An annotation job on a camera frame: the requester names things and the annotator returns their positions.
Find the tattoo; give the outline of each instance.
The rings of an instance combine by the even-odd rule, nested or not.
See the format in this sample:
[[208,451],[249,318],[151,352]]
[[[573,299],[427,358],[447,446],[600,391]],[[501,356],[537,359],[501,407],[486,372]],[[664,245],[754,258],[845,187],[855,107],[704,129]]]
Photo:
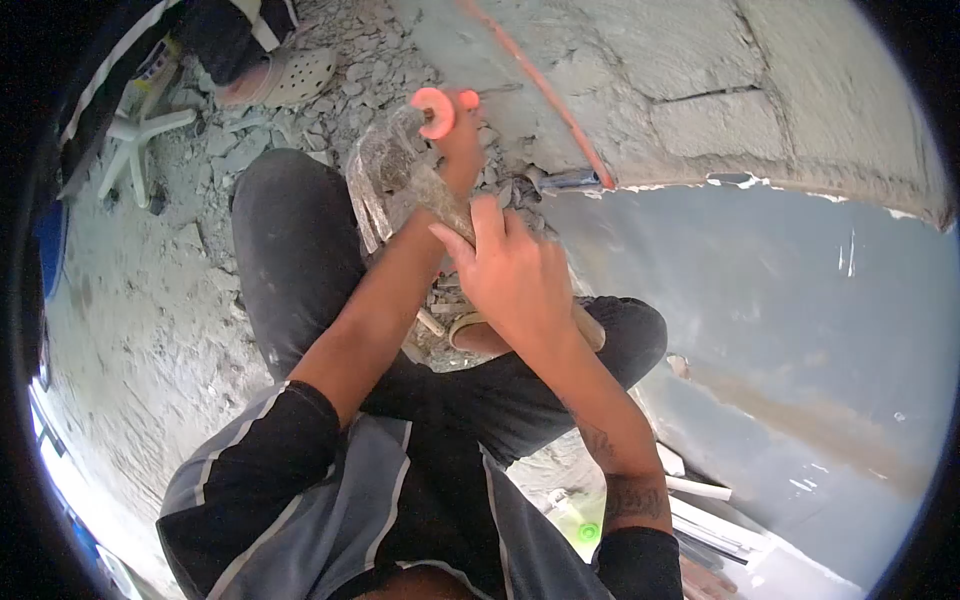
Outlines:
[[603,463],[613,458],[613,443],[606,431],[600,431],[584,422],[580,422],[579,427],[580,436],[594,461]]
[[605,522],[621,516],[660,518],[669,511],[666,495],[644,478],[607,475]]

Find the knee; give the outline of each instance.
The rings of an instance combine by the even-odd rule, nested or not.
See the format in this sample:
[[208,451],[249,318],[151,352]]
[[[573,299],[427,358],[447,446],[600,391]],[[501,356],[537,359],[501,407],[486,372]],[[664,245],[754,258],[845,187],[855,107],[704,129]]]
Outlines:
[[274,148],[258,156],[237,180],[230,210],[235,216],[237,212],[256,212],[259,199],[276,209],[281,203],[316,202],[318,196],[333,198],[346,191],[347,184],[339,173],[307,153]]
[[601,297],[587,311],[607,332],[597,356],[624,388],[636,384],[666,353],[666,321],[657,309],[633,298]]

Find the hand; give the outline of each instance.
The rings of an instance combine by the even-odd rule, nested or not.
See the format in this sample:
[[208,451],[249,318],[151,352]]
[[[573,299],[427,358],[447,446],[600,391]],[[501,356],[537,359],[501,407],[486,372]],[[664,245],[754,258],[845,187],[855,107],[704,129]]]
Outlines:
[[466,110],[460,103],[460,90],[444,90],[444,94],[453,104],[455,121],[450,133],[433,143],[446,158],[441,177],[447,187],[454,196],[467,198],[486,162],[477,138],[480,117],[478,110]]
[[512,210],[480,196],[470,206],[476,250],[452,229],[432,224],[460,273],[464,293],[521,358],[542,356],[572,334],[572,291],[564,249],[533,237]]

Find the concrete wall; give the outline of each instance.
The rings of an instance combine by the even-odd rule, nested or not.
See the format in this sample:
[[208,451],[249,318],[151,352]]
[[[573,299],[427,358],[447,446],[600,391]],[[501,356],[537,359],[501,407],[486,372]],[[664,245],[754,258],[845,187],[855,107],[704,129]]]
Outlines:
[[667,350],[689,361],[689,380],[663,361],[638,385],[658,437],[745,515],[871,589],[953,411],[956,235],[759,185],[541,207],[592,293],[655,306]]
[[[750,171],[944,227],[924,119],[846,0],[476,0],[555,86],[621,186]],[[513,57],[458,2],[392,0],[446,82],[486,102],[508,167],[588,164]]]

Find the black pants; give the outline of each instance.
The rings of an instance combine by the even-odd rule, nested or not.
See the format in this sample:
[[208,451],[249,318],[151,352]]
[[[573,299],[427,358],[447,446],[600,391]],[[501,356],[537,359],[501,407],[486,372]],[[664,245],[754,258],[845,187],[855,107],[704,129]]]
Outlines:
[[[256,342],[273,377],[284,379],[366,272],[347,183],[302,152],[271,150],[237,183],[233,240]],[[624,389],[666,351],[666,324],[646,303],[604,297],[587,311],[607,330],[598,355]],[[505,466],[574,424],[513,352],[449,373],[399,352],[361,410],[462,429]]]

